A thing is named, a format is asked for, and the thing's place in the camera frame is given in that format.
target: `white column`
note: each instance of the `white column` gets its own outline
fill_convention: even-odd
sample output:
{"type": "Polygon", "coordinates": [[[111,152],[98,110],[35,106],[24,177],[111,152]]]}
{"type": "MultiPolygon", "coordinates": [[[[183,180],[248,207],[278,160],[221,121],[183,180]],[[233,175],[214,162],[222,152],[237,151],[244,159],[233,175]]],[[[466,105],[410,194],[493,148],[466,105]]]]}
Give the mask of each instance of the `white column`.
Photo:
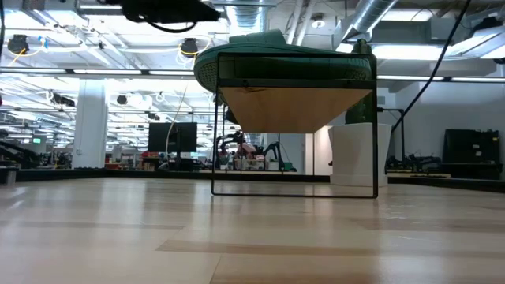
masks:
{"type": "Polygon", "coordinates": [[[80,80],[72,168],[105,166],[108,115],[105,80],[80,80]]]}

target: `white pedestal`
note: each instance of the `white pedestal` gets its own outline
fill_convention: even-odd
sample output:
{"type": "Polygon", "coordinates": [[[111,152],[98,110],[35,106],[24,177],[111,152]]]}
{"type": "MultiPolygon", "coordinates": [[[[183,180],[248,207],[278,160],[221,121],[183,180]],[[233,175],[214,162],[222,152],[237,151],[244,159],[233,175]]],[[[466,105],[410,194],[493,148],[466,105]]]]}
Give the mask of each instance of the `white pedestal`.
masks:
{"type": "MultiPolygon", "coordinates": [[[[335,126],[328,130],[333,150],[333,185],[373,186],[372,123],[335,126]]],[[[379,124],[379,186],[387,186],[387,150],[391,125],[379,124]]]]}

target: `black metal frame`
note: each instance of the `black metal frame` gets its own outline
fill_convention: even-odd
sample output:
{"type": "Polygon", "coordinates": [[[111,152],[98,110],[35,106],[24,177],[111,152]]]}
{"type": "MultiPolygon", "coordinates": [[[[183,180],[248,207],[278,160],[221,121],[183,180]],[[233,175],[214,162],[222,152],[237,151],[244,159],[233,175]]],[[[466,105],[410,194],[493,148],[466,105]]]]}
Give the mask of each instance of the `black metal frame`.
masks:
{"type": "MultiPolygon", "coordinates": [[[[217,148],[216,138],[218,131],[218,111],[219,87],[270,87],[270,88],[353,88],[372,90],[372,164],[373,164],[373,194],[371,196],[320,196],[320,195],[300,195],[300,194],[259,194],[259,193],[219,193],[215,192],[215,167],[212,167],[211,193],[215,196],[264,196],[264,197],[311,197],[311,198],[355,198],[355,199],[376,199],[379,196],[379,139],[377,123],[377,64],[373,54],[293,54],[293,53],[229,53],[220,52],[217,55],[216,80],[215,80],[215,116],[214,116],[214,147],[217,148]],[[362,58],[370,62],[372,68],[372,80],[293,80],[293,79],[222,79],[219,67],[221,57],[242,57],[242,58],[362,58]]],[[[213,151],[212,161],[216,156],[213,151]]]]}

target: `black monitor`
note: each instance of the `black monitor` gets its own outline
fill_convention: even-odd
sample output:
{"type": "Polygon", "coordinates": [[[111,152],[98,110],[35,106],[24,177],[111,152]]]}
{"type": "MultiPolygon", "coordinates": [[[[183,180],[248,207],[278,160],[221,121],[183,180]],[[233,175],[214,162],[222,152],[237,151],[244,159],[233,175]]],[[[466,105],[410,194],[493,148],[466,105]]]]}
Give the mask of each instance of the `black monitor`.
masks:
{"type": "MultiPolygon", "coordinates": [[[[166,136],[171,123],[149,123],[149,146],[152,152],[166,150],[166,136]]],[[[168,140],[168,152],[196,152],[197,123],[175,123],[168,140]]]]}

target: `fluorescent light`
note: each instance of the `fluorescent light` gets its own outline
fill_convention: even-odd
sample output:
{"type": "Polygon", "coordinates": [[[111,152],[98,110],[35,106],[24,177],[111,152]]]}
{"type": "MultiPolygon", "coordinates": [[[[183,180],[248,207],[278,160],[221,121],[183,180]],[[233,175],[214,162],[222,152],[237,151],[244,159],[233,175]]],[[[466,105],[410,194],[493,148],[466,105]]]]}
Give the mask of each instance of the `fluorescent light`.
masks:
{"type": "Polygon", "coordinates": [[[505,58],[505,45],[496,48],[488,54],[481,57],[482,59],[501,59],[505,58]]]}
{"type": "Polygon", "coordinates": [[[453,77],[453,82],[469,83],[505,83],[505,78],[486,78],[486,77],[453,77]]]}
{"type": "Polygon", "coordinates": [[[348,43],[340,43],[339,47],[337,47],[337,52],[343,52],[343,53],[351,53],[354,49],[354,46],[352,44],[348,43]]]}
{"type": "Polygon", "coordinates": [[[81,5],[79,9],[121,9],[121,6],[112,5],[81,5]]]}
{"type": "Polygon", "coordinates": [[[487,42],[488,40],[494,38],[497,35],[498,34],[480,35],[469,38],[465,41],[455,44],[452,47],[449,47],[446,56],[463,55],[466,52],[472,50],[475,47],[480,46],[482,43],[487,42]]]}
{"type": "Polygon", "coordinates": [[[140,70],[75,69],[75,74],[141,75],[140,70]]]}
{"type": "Polygon", "coordinates": [[[2,73],[66,73],[64,69],[41,68],[0,68],[2,73]]]}
{"type": "Polygon", "coordinates": [[[9,138],[32,138],[32,135],[28,135],[28,134],[9,134],[9,138]]]}
{"type": "Polygon", "coordinates": [[[373,47],[373,54],[378,59],[437,60],[441,52],[441,47],[429,45],[384,44],[373,47]]]}
{"type": "MultiPolygon", "coordinates": [[[[393,75],[379,75],[378,80],[411,80],[411,81],[427,81],[429,76],[393,76],[393,75]]],[[[443,77],[433,77],[434,81],[443,80],[443,77]]]]}
{"type": "Polygon", "coordinates": [[[193,76],[195,73],[191,71],[149,71],[151,75],[172,75],[172,76],[193,76]]]}
{"type": "Polygon", "coordinates": [[[56,110],[56,109],[19,109],[17,111],[18,112],[20,112],[20,111],[24,111],[24,112],[38,112],[38,113],[43,113],[43,112],[48,112],[48,113],[60,112],[59,110],[56,110]]]}

